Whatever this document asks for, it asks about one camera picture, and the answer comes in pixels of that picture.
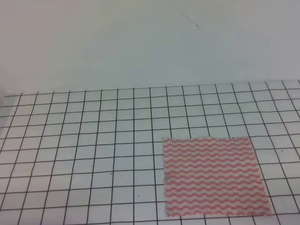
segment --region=fabric swatch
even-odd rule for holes
[[[168,216],[271,215],[249,138],[165,139]]]

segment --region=white grid mat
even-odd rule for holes
[[[300,82],[7,96],[0,224],[299,225]],[[250,136],[272,217],[167,217],[162,138]]]

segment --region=grid line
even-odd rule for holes
[[[64,114],[64,119],[63,119],[63,122],[65,121],[65,117],[66,117],[66,112],[67,112],[67,107],[66,107],[66,111],[65,111],[65,114]],[[58,143],[57,143],[57,148],[56,148],[56,152],[55,152],[55,157],[54,157],[54,161],[57,157],[57,152],[58,152],[58,146],[60,144],[60,137],[59,137],[59,140],[58,140]],[[49,193],[49,189],[50,189],[50,185],[51,185],[51,181],[52,181],[52,174],[53,174],[53,170],[54,170],[54,165],[55,165],[55,162],[53,163],[53,166],[52,166],[52,169],[51,169],[51,174],[50,174],[50,179],[49,179],[49,184],[48,184],[48,189],[47,189],[47,192],[46,192],[46,197],[45,197],[45,202],[44,202],[44,208],[43,208],[43,212],[42,212],[42,217],[41,217],[41,220],[40,220],[40,225],[42,225],[42,222],[43,222],[43,217],[44,217],[44,212],[45,212],[45,207],[46,207],[46,203],[47,203],[47,199],[48,199],[48,193]]]

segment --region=white backdrop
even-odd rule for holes
[[[299,0],[2,0],[0,85],[16,93],[298,79],[299,12]]]

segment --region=grid paper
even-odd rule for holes
[[[298,225],[300,82],[6,96],[0,224]],[[249,136],[272,217],[167,217],[162,138]]]

